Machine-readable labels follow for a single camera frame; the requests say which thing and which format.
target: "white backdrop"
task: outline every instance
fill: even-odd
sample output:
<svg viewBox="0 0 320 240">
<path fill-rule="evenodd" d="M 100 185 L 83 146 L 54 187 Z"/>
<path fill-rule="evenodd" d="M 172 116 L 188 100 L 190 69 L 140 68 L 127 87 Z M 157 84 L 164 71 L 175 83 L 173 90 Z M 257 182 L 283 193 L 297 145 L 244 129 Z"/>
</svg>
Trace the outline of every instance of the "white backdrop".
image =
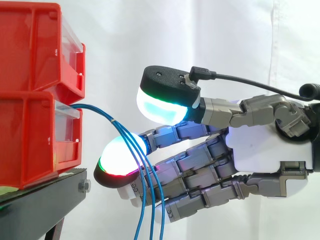
<svg viewBox="0 0 320 240">
<path fill-rule="evenodd" d="M 86 97 L 129 130 L 158 125 L 136 106 L 143 70 L 163 65 L 188 71 L 192 65 L 249 78 L 297 93 L 319 82 L 320 40 L 317 1 L 304 0 L 58 0 L 64 17 L 86 45 Z M 237 100 L 267 92 L 227 81 L 202 82 L 202 95 Z M 81 167 L 91 192 L 68 214 L 61 240 L 132 239 L 140 209 L 117 190 L 94 181 L 93 170 L 105 145 L 117 136 L 101 116 L 84 111 Z M 184 142 L 150 156 L 153 163 L 193 145 Z M 318 184 L 313 174 L 300 194 L 285 200 L 250 196 L 199 211 L 166 225 L 164 239 L 318 239 Z M 139 239 L 149 238 L 146 209 Z M 155 239 L 160 226 L 155 226 Z"/>
</svg>

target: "red storage bin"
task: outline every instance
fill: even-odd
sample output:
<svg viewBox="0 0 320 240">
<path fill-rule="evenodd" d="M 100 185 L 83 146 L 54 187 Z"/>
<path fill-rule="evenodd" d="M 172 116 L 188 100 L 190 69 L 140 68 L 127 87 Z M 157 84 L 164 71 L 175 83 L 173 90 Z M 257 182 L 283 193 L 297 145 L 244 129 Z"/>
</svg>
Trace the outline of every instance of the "red storage bin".
<svg viewBox="0 0 320 240">
<path fill-rule="evenodd" d="M 23 189 L 81 163 L 82 112 L 49 92 L 0 92 L 0 186 Z"/>
<path fill-rule="evenodd" d="M 0 1 L 0 91 L 85 97 L 85 46 L 56 3 Z"/>
</svg>

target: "blue wire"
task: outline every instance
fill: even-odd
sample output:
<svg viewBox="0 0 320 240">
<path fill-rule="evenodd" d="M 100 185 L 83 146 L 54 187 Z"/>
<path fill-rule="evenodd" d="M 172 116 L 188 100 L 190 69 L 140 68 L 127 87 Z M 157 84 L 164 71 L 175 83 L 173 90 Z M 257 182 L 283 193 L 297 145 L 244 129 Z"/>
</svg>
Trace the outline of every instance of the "blue wire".
<svg viewBox="0 0 320 240">
<path fill-rule="evenodd" d="M 134 141 L 134 143 L 131 141 L 130 138 L 128 138 L 130 144 L 134 147 L 134 150 L 138 153 L 141 160 L 143 160 L 143 157 L 141 154 L 144 155 L 144 159 L 146 159 L 146 155 L 144 154 L 143 150 L 141 149 L 140 145 L 137 143 L 136 139 L 132 136 L 132 134 L 124 127 L 122 126 L 118 121 L 115 121 L 116 124 L 119 125 L 120 128 L 122 128 L 124 131 L 126 131 L 126 134 L 130 136 L 130 138 Z M 148 171 L 148 167 L 145 161 L 142 161 L 143 167 L 145 169 L 145 173 L 147 175 L 147 179 L 149 181 L 150 191 L 151 191 L 151 198 L 152 198 L 152 213 L 151 213 L 151 225 L 150 225 L 150 237 L 149 239 L 152 240 L 154 236 L 154 225 L 155 225 L 155 211 L 156 211 L 156 196 L 155 196 L 155 190 L 154 185 L 152 182 L 152 179 L 150 177 L 150 173 Z"/>
<path fill-rule="evenodd" d="M 126 131 L 126 133 L 135 141 L 134 137 L 132 136 L 132 134 L 124 127 L 121 125 L 121 123 L 119 123 L 119 125 L 121 127 L 124 128 L 124 130 Z M 139 150 L 142 152 L 142 149 L 141 147 L 139 146 L 139 144 L 136 142 Z M 143 154 L 143 157 L 145 158 L 146 162 L 148 163 L 153 175 L 154 175 L 154 178 L 156 180 L 156 183 L 158 184 L 158 187 L 159 187 L 159 191 L 160 191 L 160 196 L 161 196 L 161 229 L 160 229 L 160 240 L 163 239 L 164 237 L 164 230 L 165 230 L 165 196 L 164 196 L 164 192 L 163 192 L 163 189 L 162 189 L 162 186 L 161 186 L 161 183 L 159 181 L 159 178 L 158 178 L 158 175 L 156 174 L 156 171 L 154 170 L 152 164 L 150 163 L 149 159 L 147 158 L 147 156 L 142 152 Z"/>
<path fill-rule="evenodd" d="M 138 167 L 139 167 L 139 171 L 140 171 L 140 176 L 141 176 L 141 180 L 143 180 L 143 173 L 142 173 L 142 169 L 140 167 L 140 164 L 135 156 L 135 154 L 133 153 L 132 149 L 131 149 L 131 146 L 128 144 L 128 141 L 130 142 L 130 144 L 134 147 L 135 151 L 138 153 L 141 161 L 142 161 L 142 164 L 144 166 L 144 168 L 146 169 L 146 174 L 147 174 L 147 178 L 149 180 L 149 184 L 150 184 L 150 189 L 151 189 L 151 196 L 152 196 L 152 215 L 151 215 L 151 228 L 150 228 L 150 240 L 152 240 L 153 238 L 153 228 L 154 228 L 154 220 L 155 220 L 155 195 L 154 195 L 154 188 L 153 188 L 153 184 L 152 184 L 152 180 L 150 178 L 150 174 L 149 174 L 149 171 L 148 171 L 148 168 L 146 166 L 146 163 L 144 161 L 144 159 L 147 161 L 153 175 L 154 175 L 154 178 L 158 184 L 158 187 L 159 187 L 159 191 L 160 191 L 160 196 L 161 196 L 161 207 L 162 207 L 162 216 L 161 216 L 161 231 L 160 231 L 160 240 L 163 239 L 163 235 L 164 235 L 164 223 L 165 223 L 165 201 L 164 201 L 164 194 L 163 194 L 163 190 L 162 190 L 162 187 L 161 187 L 161 184 L 160 184 L 160 181 L 159 181 L 159 178 L 154 170 L 154 168 L 152 167 L 150 161 L 148 160 L 147 156 L 143 153 L 141 147 L 139 146 L 139 144 L 137 143 L 137 141 L 135 140 L 135 138 L 132 136 L 132 134 L 122 125 L 120 124 L 119 122 L 115 121 L 113 119 L 113 117 L 111 117 L 109 114 L 107 114 L 106 112 L 104 112 L 103 110 L 99 109 L 98 107 L 95 107 L 95 106 L 92 106 L 92 105 L 88 105 L 88 104 L 73 104 L 71 105 L 71 107 L 73 108 L 83 108 L 83 109 L 89 109 L 89 110 L 92 110 L 104 117 L 106 117 L 111 123 L 112 125 L 114 125 L 114 127 L 118 130 L 118 132 L 120 133 L 120 135 L 123 137 L 127 147 L 129 148 L 132 156 L 135 158 L 137 164 L 138 164 Z M 142 196 L 142 208 L 141 208 L 141 214 L 140 214 L 140 220 L 139 220 L 139 224 L 137 226 L 137 230 L 136 230 L 136 233 L 135 233 L 135 236 L 134 236 L 134 239 L 136 240 L 138 238 L 138 234 L 139 234 L 139 231 L 140 231 L 140 228 L 141 228 L 141 223 L 142 223 L 142 219 L 143 219 L 143 216 L 144 216 L 144 208 L 145 208 L 145 203 L 146 203 L 146 188 L 145 188 L 145 183 L 144 183 L 144 180 L 142 181 L 142 188 L 143 188 L 143 196 Z"/>
<path fill-rule="evenodd" d="M 83 106 L 82 108 L 86 108 L 86 109 L 93 110 L 94 112 L 96 112 L 96 113 L 98 113 L 98 114 L 106 117 L 106 118 L 115 126 L 115 128 L 118 130 L 118 132 L 119 132 L 120 134 L 121 134 L 121 132 L 122 132 L 122 134 L 124 134 L 124 132 L 123 132 L 123 131 L 120 132 L 119 129 L 118 129 L 118 127 L 116 126 L 116 124 L 118 123 L 120 129 L 122 128 L 122 129 L 124 129 L 125 131 L 127 131 L 127 133 L 129 133 L 130 137 L 133 138 L 133 136 L 131 135 L 131 133 L 130 133 L 123 125 L 121 125 L 119 122 L 115 121 L 115 120 L 113 119 L 113 117 L 111 117 L 111 116 L 110 116 L 109 114 L 107 114 L 105 111 L 101 110 L 100 108 L 98 108 L 98 107 L 96 107 L 96 106 L 92 106 L 92 105 L 88 105 L 88 104 L 74 104 L 74 105 L 72 105 L 71 107 L 73 107 L 73 108 L 78 107 L 78 108 L 79 108 L 79 105 L 80 105 L 80 106 Z M 127 138 L 127 139 L 129 140 L 130 144 L 134 147 L 135 151 L 138 153 L 138 155 L 139 155 L 139 157 L 140 157 L 140 159 L 141 159 L 141 161 L 142 161 L 143 167 L 144 167 L 144 169 L 146 169 L 145 172 L 146 172 L 147 179 L 148 179 L 149 185 L 150 185 L 151 199 L 152 199 L 152 214 L 151 214 L 151 225 L 150 225 L 150 237 L 149 237 L 149 239 L 152 240 L 152 239 L 153 239 L 153 235 L 154 235 L 155 211 L 156 211 L 156 197 L 155 197 L 155 192 L 154 192 L 154 188 L 153 188 L 153 183 L 152 183 L 152 179 L 151 179 L 151 177 L 150 177 L 150 174 L 149 174 L 149 171 L 148 171 L 148 168 L 147 168 L 147 164 L 146 164 L 146 162 L 145 162 L 145 160 L 144 160 L 145 158 L 142 158 L 142 156 L 140 155 L 140 152 L 139 152 L 139 150 L 140 150 L 140 151 L 143 153 L 142 149 L 140 148 L 139 144 L 137 143 L 137 141 L 136 141 L 134 138 L 133 138 L 133 141 L 134 141 L 134 143 L 135 143 L 137 146 L 139 146 L 139 150 L 136 148 L 136 146 L 132 143 L 132 141 L 131 141 L 129 138 Z"/>
<path fill-rule="evenodd" d="M 104 116 L 105 118 L 107 118 L 110 122 L 111 120 L 113 119 L 110 115 L 108 115 L 107 113 L 103 113 L 100 111 L 100 109 L 96 109 L 94 106 L 91 106 L 91 105 L 87 105 L 87 104 L 73 104 L 71 105 L 72 108 L 75 108 L 75 109 L 88 109 L 88 110 L 91 110 L 91 111 L 94 111 L 95 113 L 98 113 L 102 116 Z M 132 156 L 134 157 L 135 159 L 135 162 L 137 163 L 138 165 L 138 168 L 139 168 L 139 172 L 140 172 L 140 177 L 141 179 L 144 178 L 144 175 L 143 175 L 143 171 L 142 171 L 142 168 L 140 166 L 140 163 L 138 161 L 138 159 L 136 158 L 136 155 L 134 154 L 133 150 L 131 149 L 131 146 L 129 145 L 128 141 L 127 141 L 127 136 L 126 134 L 123 132 L 123 130 L 118 126 L 116 125 L 115 121 L 112 122 L 112 125 L 114 125 L 114 127 L 118 130 L 118 132 L 120 133 L 120 135 L 122 136 L 125 144 L 127 145 L 127 147 L 129 148 Z M 143 221 L 143 218 L 144 218 L 144 214 L 145 214 L 145 207 L 146 207 L 146 196 L 147 196 L 147 191 L 146 191 L 146 184 L 144 181 L 142 181 L 142 190 L 143 190 L 143 196 L 142 196 L 142 207 L 141 207 L 141 213 L 140 213 L 140 218 L 139 218 L 139 222 L 138 222 L 138 225 L 136 227 L 136 231 L 135 231 L 135 235 L 134 235 L 134 240 L 137 240 L 138 239 L 138 236 L 139 236 L 139 232 L 140 232 L 140 229 L 141 229 L 141 225 L 142 225 L 142 221 Z"/>
</svg>

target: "metal screw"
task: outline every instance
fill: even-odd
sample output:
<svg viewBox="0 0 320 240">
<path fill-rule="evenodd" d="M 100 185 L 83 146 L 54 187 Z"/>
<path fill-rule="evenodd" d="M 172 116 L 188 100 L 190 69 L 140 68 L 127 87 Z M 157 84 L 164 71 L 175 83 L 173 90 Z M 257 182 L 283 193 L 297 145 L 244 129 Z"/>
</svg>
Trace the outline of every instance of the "metal screw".
<svg viewBox="0 0 320 240">
<path fill-rule="evenodd" d="M 91 189 L 91 181 L 89 179 L 83 180 L 79 185 L 79 190 L 82 193 L 89 193 Z"/>
</svg>

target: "led light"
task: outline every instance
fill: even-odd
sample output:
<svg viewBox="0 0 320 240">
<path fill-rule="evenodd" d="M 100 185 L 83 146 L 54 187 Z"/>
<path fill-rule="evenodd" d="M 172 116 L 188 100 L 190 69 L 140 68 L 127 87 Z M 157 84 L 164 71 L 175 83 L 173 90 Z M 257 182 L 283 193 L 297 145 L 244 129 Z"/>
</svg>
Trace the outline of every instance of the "led light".
<svg viewBox="0 0 320 240">
<path fill-rule="evenodd" d="M 141 88 L 138 90 L 136 103 L 145 117 L 154 122 L 170 126 L 180 123 L 188 111 L 186 106 L 153 98 L 144 93 Z"/>
<path fill-rule="evenodd" d="M 138 135 L 134 133 L 131 134 L 146 155 L 147 147 L 145 142 Z M 131 144 L 130 146 L 142 166 L 138 153 Z M 104 148 L 101 158 L 99 159 L 99 166 L 104 172 L 114 176 L 127 176 L 138 169 L 136 160 L 132 156 L 122 136 L 116 137 Z"/>
</svg>

